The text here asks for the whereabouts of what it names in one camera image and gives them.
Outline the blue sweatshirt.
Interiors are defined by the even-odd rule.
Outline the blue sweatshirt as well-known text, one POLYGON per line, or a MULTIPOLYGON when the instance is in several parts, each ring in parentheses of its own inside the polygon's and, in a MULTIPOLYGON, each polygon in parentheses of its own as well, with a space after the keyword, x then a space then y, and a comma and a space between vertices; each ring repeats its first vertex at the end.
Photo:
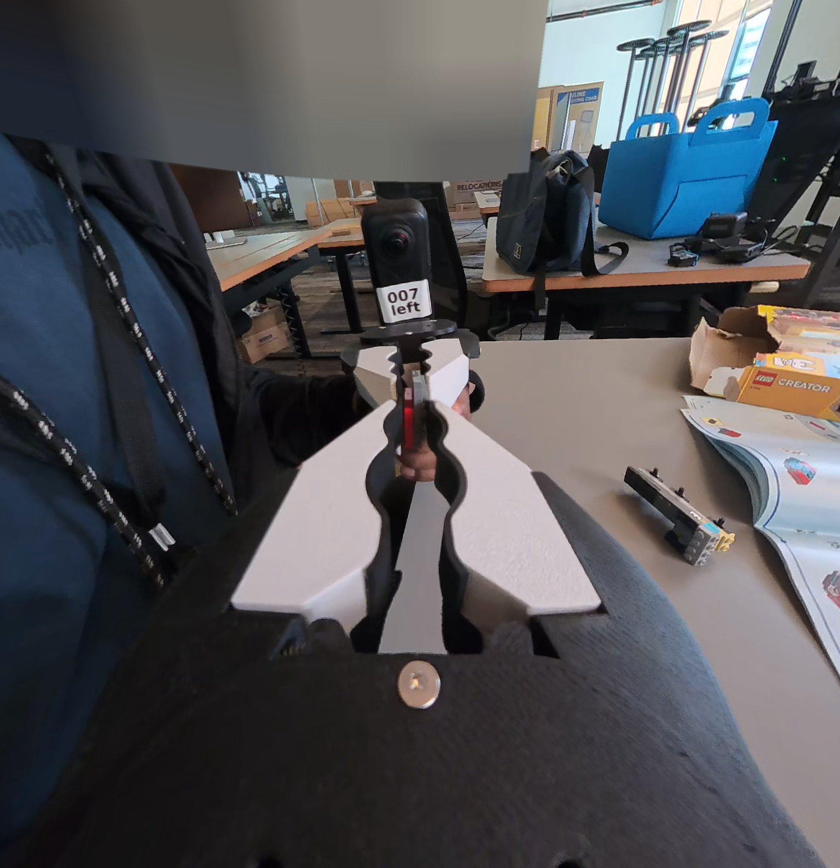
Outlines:
MULTIPOLYGON (((130 486, 82 254, 58 184, 0 133, 0 376, 103 483, 130 486)), ((155 592, 66 468, 0 444, 0 864, 62 775, 155 592)))

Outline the grey black brick assembly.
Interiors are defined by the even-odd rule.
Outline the grey black brick assembly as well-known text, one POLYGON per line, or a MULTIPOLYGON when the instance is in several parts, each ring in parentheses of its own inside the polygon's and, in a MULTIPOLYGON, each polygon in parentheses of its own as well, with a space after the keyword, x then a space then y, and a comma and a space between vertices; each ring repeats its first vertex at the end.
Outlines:
POLYGON ((713 520, 696 509, 685 497, 684 488, 670 488, 658 469, 647 471, 630 465, 624 472, 624 483, 671 522, 664 538, 691 566, 702 566, 710 555, 728 552, 735 541, 723 518, 713 520))

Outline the blue felt tote bag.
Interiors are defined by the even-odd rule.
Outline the blue felt tote bag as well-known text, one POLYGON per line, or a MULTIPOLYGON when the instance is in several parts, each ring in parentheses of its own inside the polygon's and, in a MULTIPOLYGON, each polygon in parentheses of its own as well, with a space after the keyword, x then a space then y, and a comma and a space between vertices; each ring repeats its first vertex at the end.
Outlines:
POLYGON ((598 217, 644 240, 694 235, 713 213, 747 209, 777 128, 761 98, 720 103, 693 132, 645 114, 610 146, 598 217))

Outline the black white drawstring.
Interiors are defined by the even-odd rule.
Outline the black white drawstring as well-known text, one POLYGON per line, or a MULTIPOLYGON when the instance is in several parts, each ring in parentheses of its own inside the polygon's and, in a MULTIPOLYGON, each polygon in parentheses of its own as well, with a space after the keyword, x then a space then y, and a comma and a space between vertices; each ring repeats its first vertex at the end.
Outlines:
POLYGON ((84 246, 93 256, 94 265, 101 277, 105 279, 107 292, 112 298, 112 306, 122 319, 124 328, 134 346, 133 356, 145 359, 145 365, 157 382, 161 394, 165 397, 178 427, 182 430, 197 465, 206 475, 213 491, 219 498, 229 515, 237 515, 238 509, 228 486, 219 475, 215 466, 209 460, 208 454, 199 442, 197 432, 182 406, 178 394, 162 369, 162 366, 152 349, 150 341, 143 331, 136 312, 127 299, 125 281, 118 260, 112 250, 107 236, 102 232, 90 212, 89 203, 82 192, 81 181, 75 179, 78 165, 75 156, 59 155, 48 146, 42 146, 42 154, 49 165, 51 174, 64 192, 67 205, 75 216, 84 246))
POLYGON ((132 491, 111 490, 74 444, 25 392, 0 375, 0 447, 60 469, 73 480, 104 521, 121 537, 143 573, 158 589, 174 578, 174 564, 133 514, 132 491))

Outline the person's left forearm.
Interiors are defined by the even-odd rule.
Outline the person's left forearm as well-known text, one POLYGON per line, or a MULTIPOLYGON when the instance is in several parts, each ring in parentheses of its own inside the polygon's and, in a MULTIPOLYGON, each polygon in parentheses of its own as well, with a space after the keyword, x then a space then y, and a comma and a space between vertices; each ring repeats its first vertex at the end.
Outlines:
POLYGON ((295 468, 371 412, 352 376, 299 377, 245 367, 245 382, 276 463, 295 468))

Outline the dark blue backpack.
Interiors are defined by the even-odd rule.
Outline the dark blue backpack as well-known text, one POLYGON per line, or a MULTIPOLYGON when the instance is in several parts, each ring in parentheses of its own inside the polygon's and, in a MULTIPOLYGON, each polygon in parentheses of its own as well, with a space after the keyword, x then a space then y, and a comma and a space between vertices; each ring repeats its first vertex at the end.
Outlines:
POLYGON ((496 251, 517 274, 609 274, 624 263, 629 245, 596 245, 594 173, 573 151, 532 154, 530 168, 502 184, 496 251))

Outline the cluster of black stools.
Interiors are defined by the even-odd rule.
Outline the cluster of black stools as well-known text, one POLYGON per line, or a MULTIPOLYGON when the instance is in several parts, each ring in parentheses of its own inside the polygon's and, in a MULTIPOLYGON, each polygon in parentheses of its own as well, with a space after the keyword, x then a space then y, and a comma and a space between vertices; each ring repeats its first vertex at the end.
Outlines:
POLYGON ((669 28, 662 38, 637 38, 616 47, 618 52, 628 56, 617 139, 624 128, 634 78, 638 79, 638 86, 632 106, 633 119, 658 112, 677 115, 683 99, 687 99, 685 118, 690 118, 709 48, 714 41, 729 35, 728 29, 711 30, 709 26, 710 21, 705 19, 678 24, 669 28))

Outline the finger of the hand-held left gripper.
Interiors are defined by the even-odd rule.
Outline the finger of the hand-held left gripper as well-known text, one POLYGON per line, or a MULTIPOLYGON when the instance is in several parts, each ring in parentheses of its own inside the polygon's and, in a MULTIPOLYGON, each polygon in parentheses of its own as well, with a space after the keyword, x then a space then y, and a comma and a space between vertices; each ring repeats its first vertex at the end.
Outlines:
POLYGON ((469 382, 469 358, 459 340, 425 343, 427 400, 453 408, 469 382))
POLYGON ((360 398, 371 408, 397 404, 402 388, 402 361, 395 345, 377 345, 360 350, 354 367, 360 398))

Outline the flat cardboard cartons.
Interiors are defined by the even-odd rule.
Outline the flat cardboard cartons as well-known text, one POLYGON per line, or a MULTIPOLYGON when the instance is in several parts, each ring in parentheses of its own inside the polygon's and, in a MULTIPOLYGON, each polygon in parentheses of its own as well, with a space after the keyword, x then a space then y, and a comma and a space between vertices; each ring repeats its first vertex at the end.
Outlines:
POLYGON ((539 88, 531 151, 572 150, 587 158, 595 144, 603 87, 597 81, 539 88))

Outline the orange-edged office desk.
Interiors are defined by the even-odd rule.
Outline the orange-edged office desk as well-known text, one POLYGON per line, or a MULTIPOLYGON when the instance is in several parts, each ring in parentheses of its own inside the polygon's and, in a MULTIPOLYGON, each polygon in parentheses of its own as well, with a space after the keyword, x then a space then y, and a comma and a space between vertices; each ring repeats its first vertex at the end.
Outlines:
POLYGON ((229 315, 262 298, 275 298, 280 290, 323 255, 334 255, 340 267, 347 256, 365 247, 358 219, 344 219, 315 229, 263 233, 206 246, 218 276, 224 307, 229 315))

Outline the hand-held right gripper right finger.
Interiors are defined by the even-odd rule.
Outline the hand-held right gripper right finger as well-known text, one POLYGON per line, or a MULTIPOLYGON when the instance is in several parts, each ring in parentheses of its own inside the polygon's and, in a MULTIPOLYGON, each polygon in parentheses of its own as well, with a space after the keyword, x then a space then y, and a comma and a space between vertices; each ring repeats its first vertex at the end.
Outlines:
POLYGON ((530 468, 442 402, 427 439, 447 503, 438 562, 445 647, 505 624, 599 613, 602 601, 530 468))

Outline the black monitor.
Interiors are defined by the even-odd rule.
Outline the black monitor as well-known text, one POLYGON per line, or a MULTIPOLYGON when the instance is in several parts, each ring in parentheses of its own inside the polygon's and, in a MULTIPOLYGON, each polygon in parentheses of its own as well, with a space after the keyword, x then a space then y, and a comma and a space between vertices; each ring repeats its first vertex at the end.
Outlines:
POLYGON ((770 120, 777 126, 747 205, 760 224, 780 226, 840 149, 840 69, 821 80, 815 67, 815 61, 801 64, 772 94, 770 120))

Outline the person's left hand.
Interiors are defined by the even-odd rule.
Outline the person's left hand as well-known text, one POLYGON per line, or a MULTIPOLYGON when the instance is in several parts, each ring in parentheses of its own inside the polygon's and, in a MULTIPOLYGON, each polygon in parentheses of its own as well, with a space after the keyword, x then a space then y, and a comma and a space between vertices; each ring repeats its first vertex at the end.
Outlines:
POLYGON ((436 453, 427 443, 412 450, 403 450, 396 463, 398 476, 413 483, 433 482, 436 468, 436 453))

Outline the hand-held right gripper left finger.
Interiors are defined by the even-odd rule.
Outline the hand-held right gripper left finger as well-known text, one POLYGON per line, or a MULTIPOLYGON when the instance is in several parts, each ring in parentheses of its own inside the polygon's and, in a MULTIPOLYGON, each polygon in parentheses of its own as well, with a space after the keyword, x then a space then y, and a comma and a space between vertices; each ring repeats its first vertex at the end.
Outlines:
POLYGON ((233 608, 329 618, 346 632, 367 618, 385 620, 396 579, 382 494, 394 481, 401 428, 401 412, 387 400, 302 464, 233 608))

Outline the grey background desk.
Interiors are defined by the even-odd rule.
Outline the grey background desk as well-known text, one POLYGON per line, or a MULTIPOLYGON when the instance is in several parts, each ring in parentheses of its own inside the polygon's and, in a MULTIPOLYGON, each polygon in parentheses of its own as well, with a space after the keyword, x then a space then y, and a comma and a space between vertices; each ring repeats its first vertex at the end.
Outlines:
POLYGON ((554 339, 562 321, 598 338, 688 338, 702 318, 715 325, 722 311, 756 303, 754 284, 802 279, 811 266, 806 259, 774 252, 742 265, 702 258, 696 266, 670 266, 672 240, 644 241, 599 227, 599 245, 616 239, 629 245, 629 255, 610 274, 547 275, 553 315, 545 329, 548 339, 554 339))

